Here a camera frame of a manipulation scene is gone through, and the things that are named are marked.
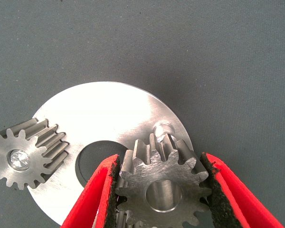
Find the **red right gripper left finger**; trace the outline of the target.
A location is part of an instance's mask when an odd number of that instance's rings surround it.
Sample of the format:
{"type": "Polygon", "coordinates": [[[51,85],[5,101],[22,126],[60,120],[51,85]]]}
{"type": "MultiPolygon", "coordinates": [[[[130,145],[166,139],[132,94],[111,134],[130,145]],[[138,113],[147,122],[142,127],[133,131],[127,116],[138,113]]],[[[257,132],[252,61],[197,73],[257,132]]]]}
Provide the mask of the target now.
{"type": "Polygon", "coordinates": [[[61,227],[115,228],[116,194],[114,192],[120,169],[119,156],[104,159],[74,204],[61,227]]]}

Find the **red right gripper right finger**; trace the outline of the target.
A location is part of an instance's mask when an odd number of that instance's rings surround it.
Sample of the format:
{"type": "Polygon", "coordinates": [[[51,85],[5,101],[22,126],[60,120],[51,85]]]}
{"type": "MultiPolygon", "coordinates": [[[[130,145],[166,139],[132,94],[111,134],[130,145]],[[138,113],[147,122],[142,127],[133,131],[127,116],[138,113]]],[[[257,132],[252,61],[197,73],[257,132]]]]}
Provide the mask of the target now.
{"type": "Polygon", "coordinates": [[[218,157],[204,152],[200,158],[212,188],[209,207],[216,228],[282,228],[239,177],[218,157]]]}

